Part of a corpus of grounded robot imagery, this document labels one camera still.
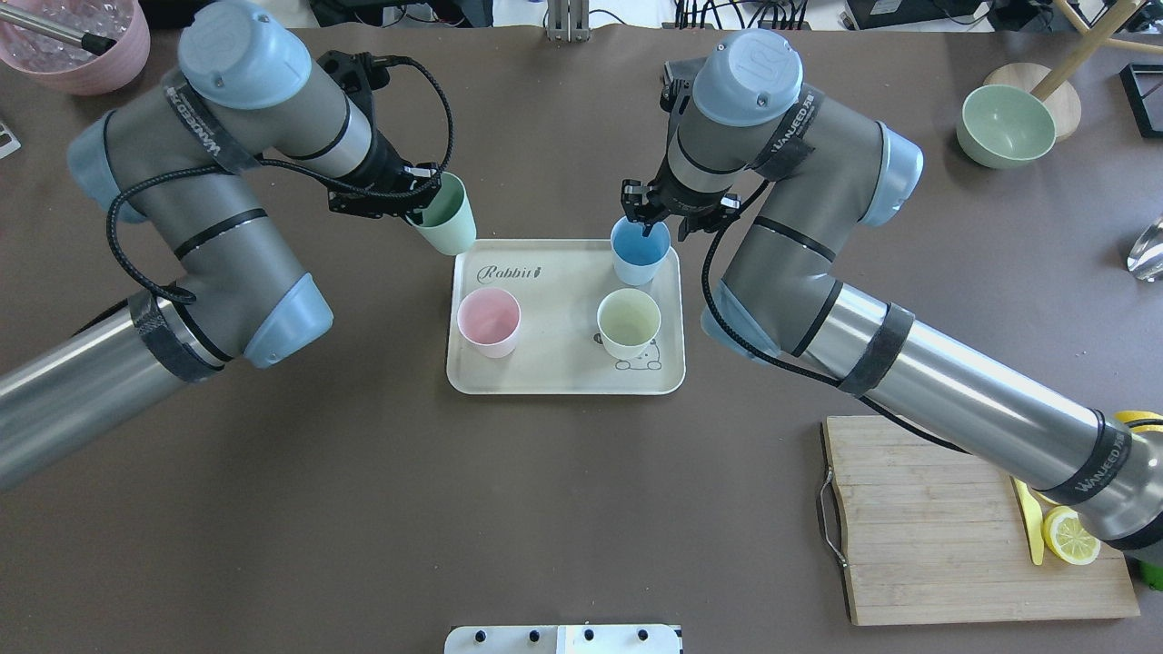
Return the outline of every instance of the robotic arm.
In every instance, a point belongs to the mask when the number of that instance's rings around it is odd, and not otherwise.
[[[743,170],[775,182],[713,292],[722,324],[704,312],[707,333],[740,351],[735,336],[768,356],[806,357],[841,391],[943,435],[1073,506],[1111,546],[1163,564],[1163,446],[1149,432],[832,276],[852,228],[883,225],[912,194],[916,145],[804,84],[799,56],[773,33],[736,33],[701,67],[683,65],[698,72],[663,92],[665,158],[650,184],[623,182],[626,215],[644,229],[680,215],[680,240],[720,232],[737,216],[727,191]]]
[[[0,489],[231,358],[267,368],[330,328],[312,276],[238,175],[284,163],[255,152],[274,148],[313,172],[343,213],[420,225],[441,189],[447,157],[413,166],[374,127],[371,91],[387,84],[388,66],[411,59],[328,52],[316,64],[243,0],[199,12],[178,59],[159,91],[106,114],[70,145],[73,177],[117,214],[110,247],[145,290],[0,377]],[[174,285],[150,282],[116,244],[115,218],[147,216],[185,270]]]

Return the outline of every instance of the blue cap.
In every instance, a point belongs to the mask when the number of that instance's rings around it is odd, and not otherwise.
[[[868,212],[859,220],[869,227],[880,227],[897,215],[905,200],[913,194],[925,168],[925,155],[915,143],[877,121],[884,142],[880,148],[880,177],[872,192]]]
[[[712,291],[712,298],[715,300],[715,308],[719,310],[719,315],[722,317],[723,322],[728,327],[735,330],[744,341],[751,343],[759,351],[771,355],[772,357],[779,356],[779,346],[771,340],[771,336],[759,327],[759,324],[755,321],[751,313],[743,307],[743,304],[739,301],[735,293],[727,287],[722,280]],[[754,354],[743,349],[735,339],[727,335],[723,328],[719,326],[719,321],[715,317],[711,314],[709,308],[702,310],[702,315],[699,317],[699,326],[702,327],[702,332],[712,339],[719,341],[721,344],[727,346],[728,349],[734,350],[737,354],[750,358],[751,361],[759,361]]]
[[[311,77],[307,47],[257,5],[211,2],[178,40],[178,66],[208,100],[231,109],[273,107]]]
[[[102,209],[109,211],[113,199],[121,194],[117,180],[109,166],[109,154],[105,148],[105,126],[113,112],[106,112],[97,122],[85,128],[80,136],[69,144],[69,172],[86,196],[97,200]],[[126,222],[145,222],[149,220],[137,212],[129,202],[121,205],[117,219]]]
[[[799,98],[804,64],[791,43],[765,29],[723,38],[697,76],[691,94],[711,120],[754,127],[779,118]]]
[[[327,333],[334,319],[315,280],[304,275],[258,326],[242,356],[255,368],[270,368]]]

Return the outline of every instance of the wooden round base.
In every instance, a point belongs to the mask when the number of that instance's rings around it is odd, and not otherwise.
[[[1033,91],[1049,73],[1050,69],[1037,64],[1007,64],[991,72],[985,83],[1006,84],[1023,91]],[[1069,81],[1064,81],[1057,91],[1050,93],[1044,104],[1054,116],[1057,133],[1055,143],[1069,138],[1078,129],[1078,122],[1083,116],[1083,102],[1078,99],[1078,92]]]

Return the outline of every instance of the green bowl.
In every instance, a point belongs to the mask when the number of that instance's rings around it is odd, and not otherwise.
[[[1016,86],[990,84],[965,98],[957,142],[986,168],[1018,168],[1054,145],[1054,116],[1041,100]]]

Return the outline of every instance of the white tray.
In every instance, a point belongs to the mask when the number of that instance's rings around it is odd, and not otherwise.
[[[469,394],[664,394],[686,377],[678,255],[666,253],[642,291],[658,303],[662,329],[634,361],[606,354],[598,303],[625,289],[608,240],[478,240],[456,257],[448,327],[448,381]],[[486,358],[461,336],[456,311],[481,286],[499,286],[521,305],[516,349]]]

